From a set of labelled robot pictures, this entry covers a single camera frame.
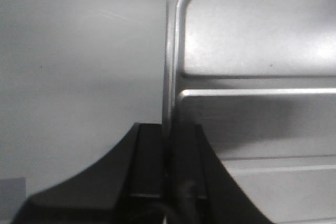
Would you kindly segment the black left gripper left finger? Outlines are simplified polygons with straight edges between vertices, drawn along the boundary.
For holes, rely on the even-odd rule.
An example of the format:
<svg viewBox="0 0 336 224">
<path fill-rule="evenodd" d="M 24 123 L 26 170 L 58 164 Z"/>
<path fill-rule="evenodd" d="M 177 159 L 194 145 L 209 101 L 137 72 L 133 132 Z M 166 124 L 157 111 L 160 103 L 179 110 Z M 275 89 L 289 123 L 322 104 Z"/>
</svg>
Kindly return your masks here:
<svg viewBox="0 0 336 224">
<path fill-rule="evenodd" d="M 135 123 L 101 159 L 30 196 L 12 223 L 125 223 L 164 196 L 161 126 Z"/>
</svg>

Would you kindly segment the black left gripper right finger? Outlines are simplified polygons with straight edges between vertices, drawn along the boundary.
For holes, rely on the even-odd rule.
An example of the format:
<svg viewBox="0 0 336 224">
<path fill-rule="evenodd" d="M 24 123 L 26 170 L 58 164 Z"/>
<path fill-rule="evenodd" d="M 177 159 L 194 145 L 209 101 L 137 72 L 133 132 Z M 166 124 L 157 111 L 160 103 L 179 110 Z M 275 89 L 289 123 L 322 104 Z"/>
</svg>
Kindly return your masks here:
<svg viewBox="0 0 336 224">
<path fill-rule="evenodd" d="M 271 223 L 221 163 L 200 125 L 173 127 L 170 142 L 180 223 Z"/>
</svg>

